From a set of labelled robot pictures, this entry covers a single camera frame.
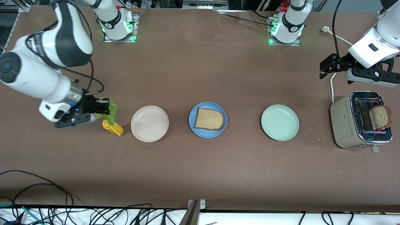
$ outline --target mint green plate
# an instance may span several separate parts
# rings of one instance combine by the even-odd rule
[[[271,138],[287,141],[297,134],[299,119],[291,108],[275,104],[262,113],[261,126]]]

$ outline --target bread slice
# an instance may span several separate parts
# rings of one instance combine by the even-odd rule
[[[392,125],[393,114],[386,105],[380,105],[370,109],[369,114],[374,131],[383,131]]]
[[[218,131],[222,128],[223,124],[224,116],[222,113],[212,109],[198,109],[195,128]]]

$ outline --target blue cable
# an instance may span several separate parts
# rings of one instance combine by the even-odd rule
[[[6,223],[9,223],[10,225],[13,225],[10,221],[4,219],[3,217],[0,217],[0,219],[4,220]]]
[[[22,209],[25,211],[25,213],[27,213],[28,215],[30,215],[32,218],[34,218],[36,221],[40,221],[37,217],[35,217],[35,215],[33,215],[30,211],[28,211],[24,206],[22,206]]]

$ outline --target red object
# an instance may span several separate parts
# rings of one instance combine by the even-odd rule
[[[286,8],[286,7],[289,6],[289,2],[288,2],[288,1],[283,1],[280,5],[281,5],[282,7],[284,7],[284,8]]]

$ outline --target toaster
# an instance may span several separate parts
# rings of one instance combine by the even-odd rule
[[[390,127],[373,129],[369,110],[379,105],[383,105],[382,97],[372,91],[356,91],[332,104],[330,119],[336,144],[344,149],[372,147],[373,152],[379,152],[378,145],[392,139]]]

